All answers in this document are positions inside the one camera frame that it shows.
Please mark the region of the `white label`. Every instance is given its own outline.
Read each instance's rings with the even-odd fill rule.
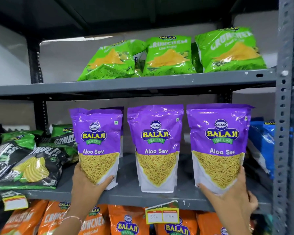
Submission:
[[[161,211],[148,212],[147,215],[148,215],[148,222],[149,223],[162,222],[162,214],[161,214]]]
[[[163,212],[163,221],[164,222],[178,222],[179,218],[177,217],[177,212]]]
[[[25,198],[9,200],[4,203],[4,210],[15,210],[28,208],[27,200]]]

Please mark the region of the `dark ceiling shelf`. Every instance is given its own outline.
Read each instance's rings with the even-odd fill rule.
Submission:
[[[141,96],[216,94],[274,86],[275,69],[0,86],[0,99],[69,101]]]
[[[63,39],[221,21],[278,9],[278,0],[0,0],[0,24],[27,37]]]
[[[190,166],[192,169],[191,155],[180,155],[177,186],[174,193],[142,193],[138,184],[135,155],[126,155],[120,158],[117,174],[118,185],[105,191],[98,203],[149,207],[177,200],[180,209],[213,211],[213,207],[206,197],[195,187],[194,175],[189,170]],[[73,171],[74,166],[63,170],[55,190],[19,190],[19,192],[32,199],[71,201]],[[255,213],[270,214],[272,209],[271,194],[249,178],[247,178],[247,189],[251,190],[259,201],[259,208]]]

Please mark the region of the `hand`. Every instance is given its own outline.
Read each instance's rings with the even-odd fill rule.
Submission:
[[[96,186],[86,177],[85,172],[77,163],[74,169],[71,206],[68,216],[74,215],[82,221],[85,220],[90,210],[97,204],[102,192],[112,182],[114,176],[108,177],[100,185]]]
[[[243,166],[240,168],[235,184],[221,196],[215,195],[203,184],[198,186],[212,204],[229,235],[251,234],[249,231],[250,218],[258,207],[258,200],[246,189]]]

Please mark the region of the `person's left hand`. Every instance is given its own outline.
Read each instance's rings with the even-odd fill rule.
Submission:
[[[74,169],[72,199],[70,211],[84,220],[90,210],[97,204],[102,192],[112,182],[114,176],[109,176],[104,182],[96,186],[86,177],[85,172],[77,163]]]

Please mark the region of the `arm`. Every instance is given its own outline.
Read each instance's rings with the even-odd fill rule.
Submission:
[[[222,196],[217,196],[204,185],[198,185],[216,211],[229,235],[251,235],[251,214],[258,207],[257,198],[246,189],[244,167],[241,166],[237,182]]]
[[[67,219],[63,220],[53,235],[77,235],[81,230],[81,222],[77,218],[69,217],[76,216],[84,222],[87,214],[97,204],[102,192],[111,183],[114,176],[108,177],[102,184],[96,186],[87,179],[86,174],[82,171],[78,163],[75,166],[72,179],[71,206],[64,217]]]

